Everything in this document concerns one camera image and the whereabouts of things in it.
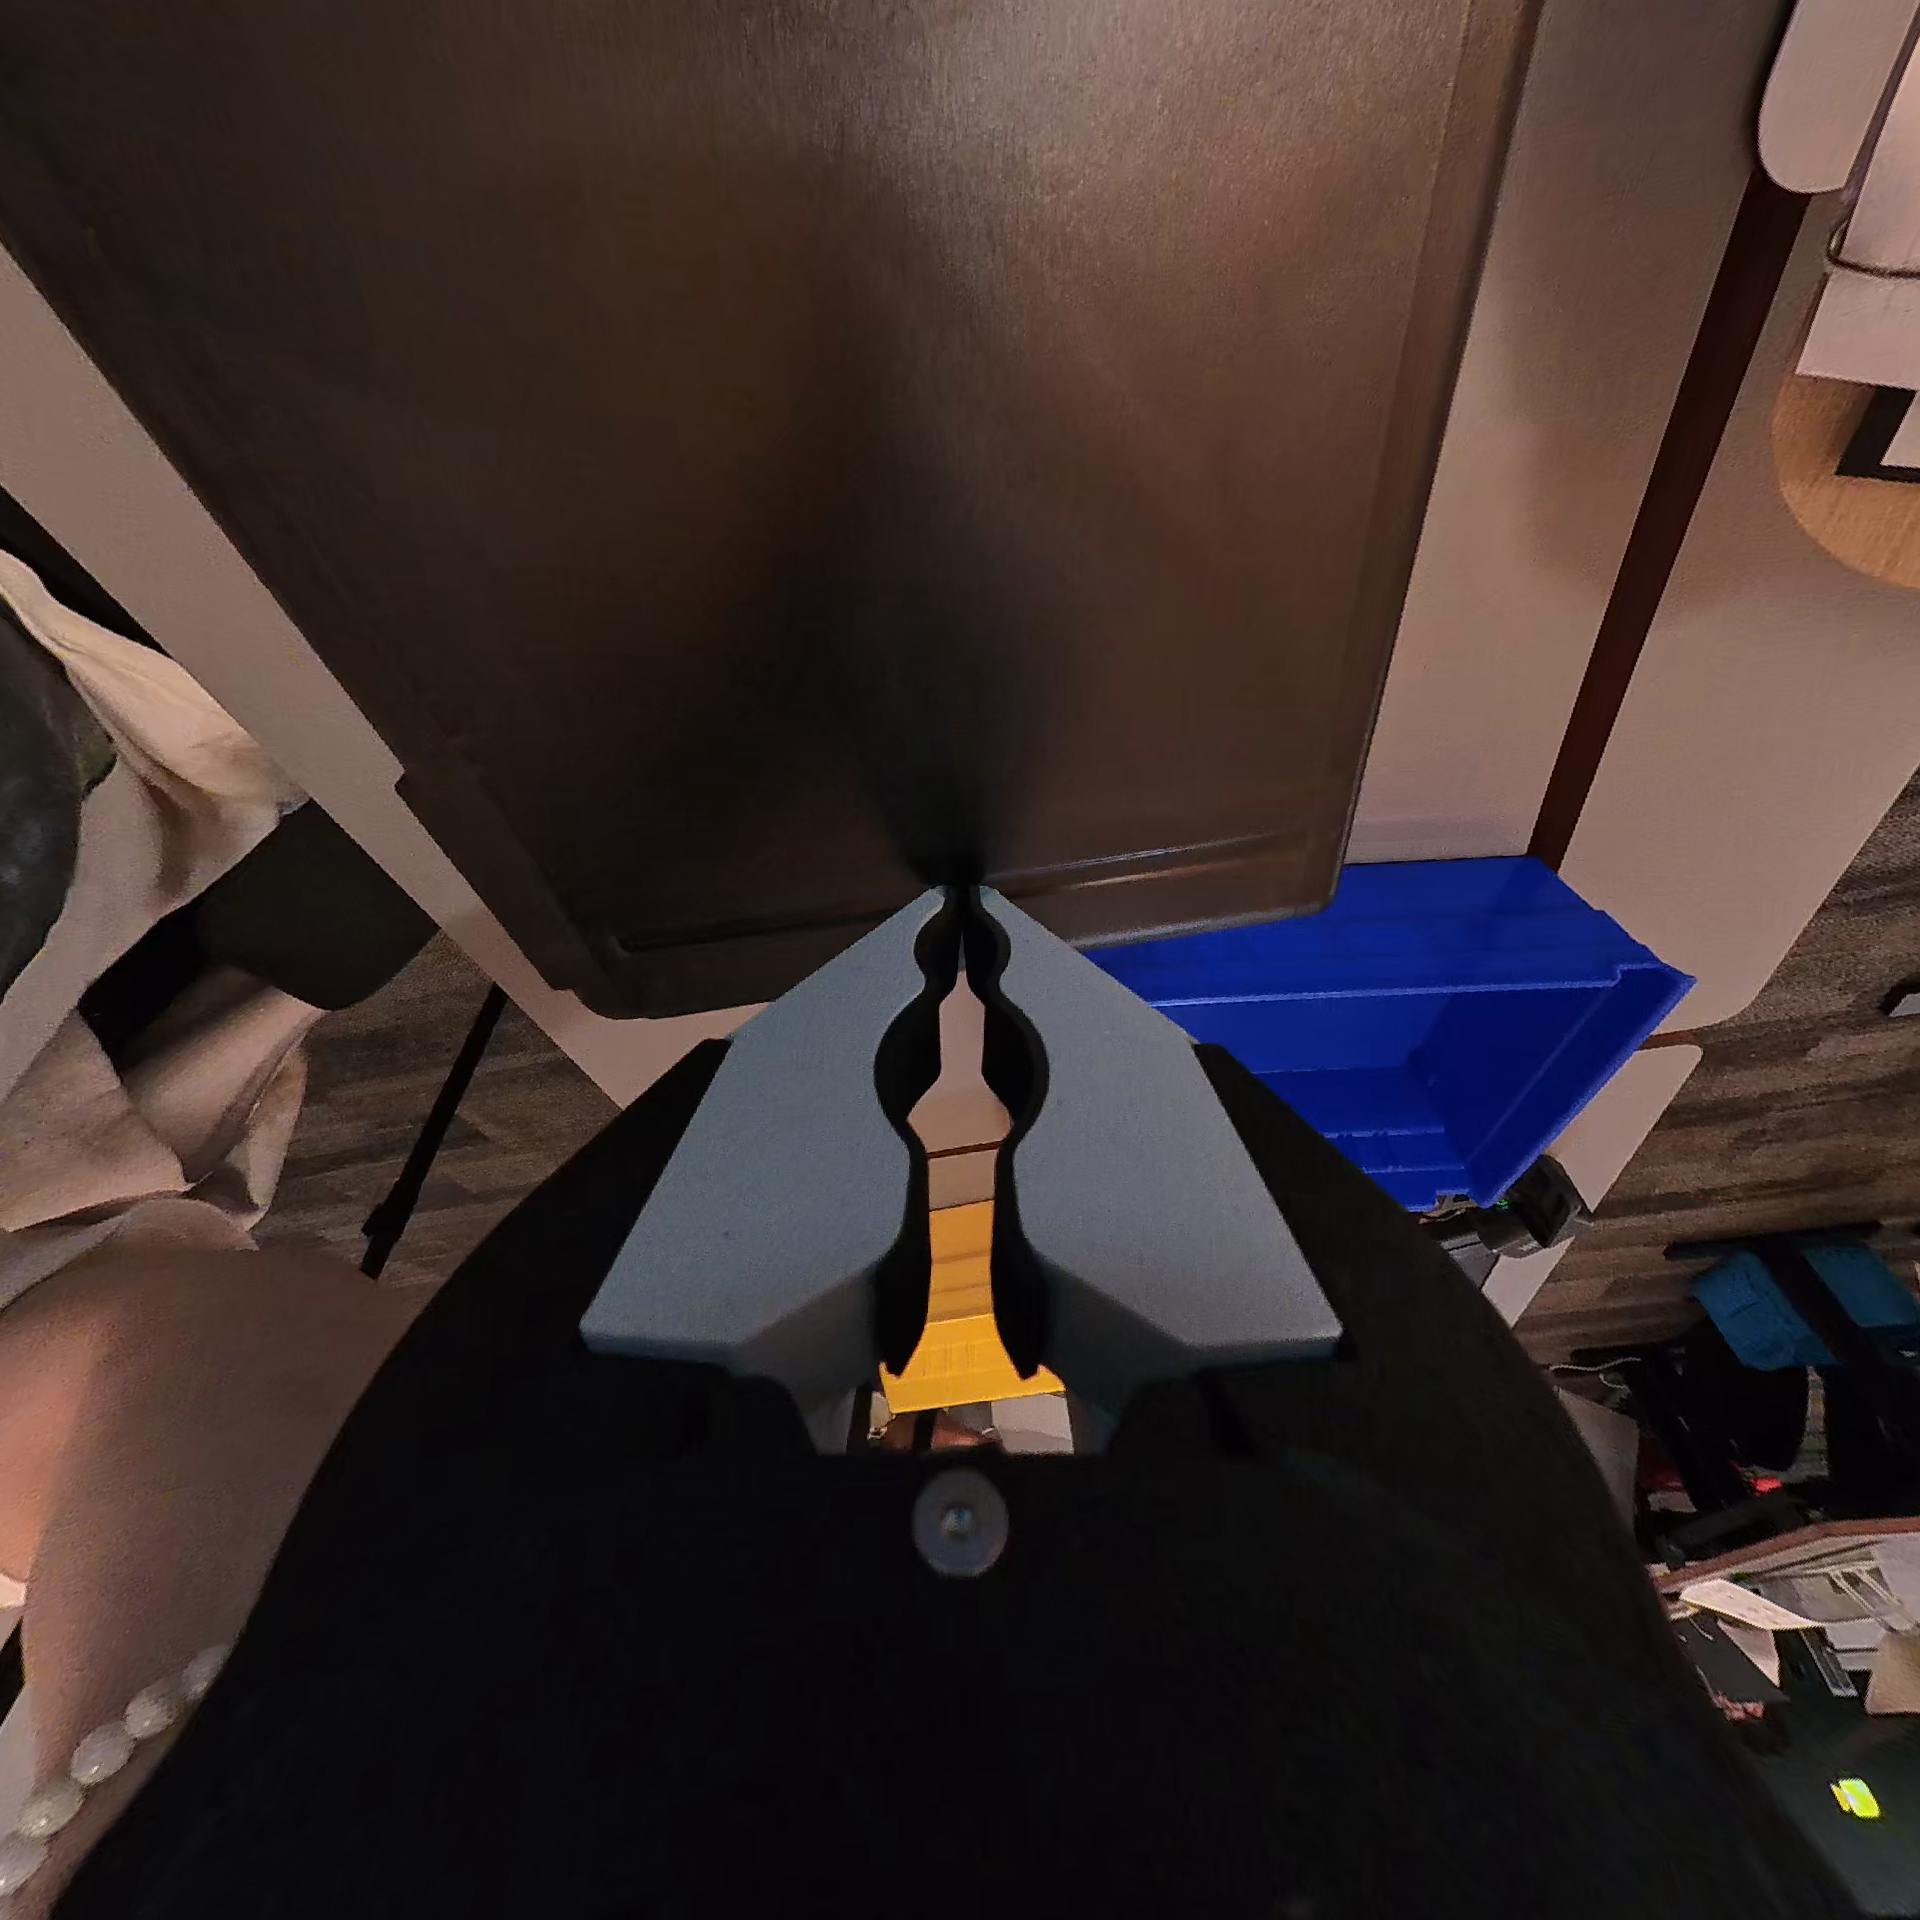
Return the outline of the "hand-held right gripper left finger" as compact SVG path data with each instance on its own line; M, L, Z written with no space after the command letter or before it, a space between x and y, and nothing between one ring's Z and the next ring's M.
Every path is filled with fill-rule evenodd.
M960 895L928 889L724 1050L609 1275L582 1344L778 1383L819 1451L856 1448L928 1313L928 1153Z

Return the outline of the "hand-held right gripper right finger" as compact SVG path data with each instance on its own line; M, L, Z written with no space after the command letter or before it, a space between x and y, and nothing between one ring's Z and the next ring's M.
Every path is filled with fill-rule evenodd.
M1187 1033L993 888L966 891L980 1071L1008 1117L993 1313L1069 1451L1136 1393L1338 1355L1341 1321Z

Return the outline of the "person's left forearm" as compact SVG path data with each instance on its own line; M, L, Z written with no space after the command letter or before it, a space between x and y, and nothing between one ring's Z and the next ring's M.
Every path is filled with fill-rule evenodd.
M501 1916L477 1667L513 1352L477 1274L109 1247L4 1311L4 1573L37 1776L210 1649L179 1722L76 1783L4 1916Z

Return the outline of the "yellow storage bin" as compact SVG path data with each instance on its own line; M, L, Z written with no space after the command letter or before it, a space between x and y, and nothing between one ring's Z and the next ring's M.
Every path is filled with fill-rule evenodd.
M891 1416L1014 1402L1065 1393L1041 1368L1021 1377L1002 1341L993 1307L994 1205L939 1207L928 1216L928 1317L900 1373L880 1372Z

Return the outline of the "blue storage bin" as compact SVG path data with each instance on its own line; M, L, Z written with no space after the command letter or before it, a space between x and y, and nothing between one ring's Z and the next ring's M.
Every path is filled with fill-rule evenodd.
M1500 1203L1694 991L1529 855L1349 867L1320 914L1089 961L1412 1213Z

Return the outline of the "black tripod leg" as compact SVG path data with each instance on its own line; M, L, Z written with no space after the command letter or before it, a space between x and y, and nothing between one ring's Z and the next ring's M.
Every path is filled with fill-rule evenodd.
M436 1165L452 1123L459 1115L474 1076L490 1053L496 1027L507 1010L507 994L492 985L408 1149L398 1176L364 1224L364 1255L360 1274L379 1281L404 1237L420 1203L427 1176Z

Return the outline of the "small black clamp device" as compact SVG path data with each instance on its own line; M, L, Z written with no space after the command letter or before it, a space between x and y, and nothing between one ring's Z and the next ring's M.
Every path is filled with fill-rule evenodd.
M1594 1224L1563 1164L1541 1154L1494 1203L1453 1199L1425 1216L1425 1231L1465 1272L1486 1275L1501 1257L1533 1257Z

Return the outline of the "blue and black cart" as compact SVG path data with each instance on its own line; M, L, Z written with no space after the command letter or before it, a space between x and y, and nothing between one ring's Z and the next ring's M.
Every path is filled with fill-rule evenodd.
M1857 1328L1852 1349L1865 1347L1877 1360L1916 1373L1916 1282L1901 1266L1914 1252L1912 1237L1877 1219L1681 1239L1664 1249L1669 1261L1698 1266L1689 1282L1691 1299L1744 1368L1781 1373L1846 1364L1768 1261L1762 1243L1774 1239L1788 1241L1806 1259L1836 1313Z

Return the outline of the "pile of white papers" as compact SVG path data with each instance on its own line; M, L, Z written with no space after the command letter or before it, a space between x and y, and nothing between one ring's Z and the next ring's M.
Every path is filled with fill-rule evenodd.
M1917 1715L1917 1519L1817 1522L1649 1575L1681 1611L1820 1642L1844 1673L1862 1673L1869 1716Z

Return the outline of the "round wooden table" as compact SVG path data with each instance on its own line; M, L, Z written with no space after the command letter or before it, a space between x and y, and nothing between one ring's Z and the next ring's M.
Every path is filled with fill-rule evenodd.
M1769 442L1782 500L1801 530L1833 561L1881 585L1917 589L1917 487L1841 473L1869 387L1788 376Z

